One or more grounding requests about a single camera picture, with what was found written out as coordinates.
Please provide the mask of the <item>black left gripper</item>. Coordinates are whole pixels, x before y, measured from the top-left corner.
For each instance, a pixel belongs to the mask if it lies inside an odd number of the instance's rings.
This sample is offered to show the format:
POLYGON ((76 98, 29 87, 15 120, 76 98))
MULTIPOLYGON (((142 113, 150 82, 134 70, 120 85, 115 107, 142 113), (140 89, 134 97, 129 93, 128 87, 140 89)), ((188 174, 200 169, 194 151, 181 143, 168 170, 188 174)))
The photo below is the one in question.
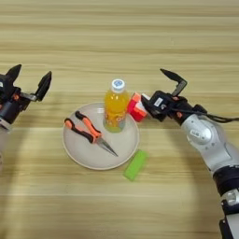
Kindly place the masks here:
MULTIPOLYGON (((17 79, 20 71, 20 64, 11 67, 7 71, 6 76, 11 83, 17 79)), ((12 124, 31 101, 41 102, 49 90, 51 75, 52 73, 48 72, 42 77, 35 93, 24 93, 19 87, 10 87, 8 89, 0 87, 0 118, 12 124)))

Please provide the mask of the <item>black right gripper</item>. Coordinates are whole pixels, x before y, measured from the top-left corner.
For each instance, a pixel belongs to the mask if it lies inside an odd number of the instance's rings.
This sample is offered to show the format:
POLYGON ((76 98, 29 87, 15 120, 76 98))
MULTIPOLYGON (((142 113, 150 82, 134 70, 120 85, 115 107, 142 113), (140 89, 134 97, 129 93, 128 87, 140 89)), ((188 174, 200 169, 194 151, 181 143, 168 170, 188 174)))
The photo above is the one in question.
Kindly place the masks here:
MULTIPOLYGON (((185 97, 178 96, 188 85, 188 82, 183 77, 177 73, 163 68, 161 68, 161 71, 170 80, 173 80, 177 83, 175 90, 171 94, 167 94, 167 116, 170 119, 175 120, 179 125, 181 125, 192 114, 207 113, 207 111, 201 105, 191 106, 185 97)), ((142 93, 141 102, 148 114, 155 118, 157 113, 154 106, 153 97, 142 93)))

